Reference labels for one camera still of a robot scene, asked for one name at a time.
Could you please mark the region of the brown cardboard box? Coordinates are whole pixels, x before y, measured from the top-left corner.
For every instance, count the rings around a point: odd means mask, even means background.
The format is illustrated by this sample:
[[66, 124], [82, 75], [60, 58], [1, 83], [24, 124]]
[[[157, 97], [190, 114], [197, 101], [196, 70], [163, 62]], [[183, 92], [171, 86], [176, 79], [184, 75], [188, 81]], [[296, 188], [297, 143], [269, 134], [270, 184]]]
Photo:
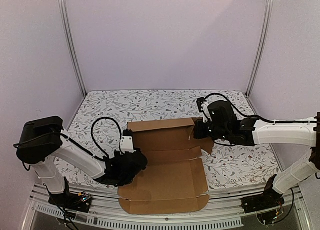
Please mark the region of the brown cardboard box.
[[133, 143], [147, 157], [145, 170], [118, 188], [119, 204], [129, 214], [194, 212], [209, 202], [203, 152], [211, 138], [195, 139], [197, 117], [128, 122]]

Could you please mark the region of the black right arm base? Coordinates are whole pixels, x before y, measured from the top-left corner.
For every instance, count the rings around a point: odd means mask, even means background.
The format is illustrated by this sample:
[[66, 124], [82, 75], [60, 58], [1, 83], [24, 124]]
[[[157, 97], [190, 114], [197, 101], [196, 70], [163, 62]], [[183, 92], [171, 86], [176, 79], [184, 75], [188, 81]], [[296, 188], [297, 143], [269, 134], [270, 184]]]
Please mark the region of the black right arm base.
[[276, 207], [284, 203], [283, 194], [279, 194], [273, 188], [264, 190], [261, 194], [241, 198], [241, 207], [245, 213]]

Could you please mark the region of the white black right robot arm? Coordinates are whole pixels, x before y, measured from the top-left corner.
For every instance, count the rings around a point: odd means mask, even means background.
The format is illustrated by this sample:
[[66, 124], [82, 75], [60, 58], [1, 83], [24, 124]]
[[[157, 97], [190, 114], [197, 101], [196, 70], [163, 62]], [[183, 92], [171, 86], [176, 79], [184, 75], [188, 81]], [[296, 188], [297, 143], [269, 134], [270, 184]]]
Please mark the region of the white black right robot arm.
[[307, 154], [268, 180], [258, 203], [269, 208], [289, 188], [320, 170], [320, 117], [298, 120], [267, 120], [258, 115], [243, 115], [239, 119], [236, 107], [227, 100], [196, 101], [203, 119], [197, 120], [194, 138], [226, 141], [230, 146], [296, 145], [309, 147]]

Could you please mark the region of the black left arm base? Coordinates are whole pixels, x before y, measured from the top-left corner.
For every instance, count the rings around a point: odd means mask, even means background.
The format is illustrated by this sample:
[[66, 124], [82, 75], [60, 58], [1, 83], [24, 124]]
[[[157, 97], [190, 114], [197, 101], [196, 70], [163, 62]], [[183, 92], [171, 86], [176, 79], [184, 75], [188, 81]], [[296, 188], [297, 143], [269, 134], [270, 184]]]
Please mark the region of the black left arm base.
[[60, 194], [53, 194], [50, 191], [48, 191], [48, 193], [48, 202], [62, 209], [71, 209], [88, 213], [91, 208], [93, 197], [90, 193], [86, 193], [85, 191], [76, 194], [69, 192], [69, 190], [65, 190]]

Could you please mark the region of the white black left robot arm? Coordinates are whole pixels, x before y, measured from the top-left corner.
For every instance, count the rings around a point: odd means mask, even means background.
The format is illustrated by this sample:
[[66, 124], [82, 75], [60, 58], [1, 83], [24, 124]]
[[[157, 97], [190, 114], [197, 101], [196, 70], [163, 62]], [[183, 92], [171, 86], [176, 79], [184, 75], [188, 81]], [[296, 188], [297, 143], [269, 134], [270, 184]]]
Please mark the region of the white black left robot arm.
[[99, 157], [69, 135], [59, 116], [25, 123], [20, 141], [14, 147], [19, 160], [35, 170], [63, 207], [70, 207], [75, 200], [54, 163], [56, 157], [82, 170], [94, 181], [115, 187], [130, 184], [148, 164], [147, 157], [134, 146], [131, 130], [119, 130], [118, 149], [113, 157], [108, 153]]

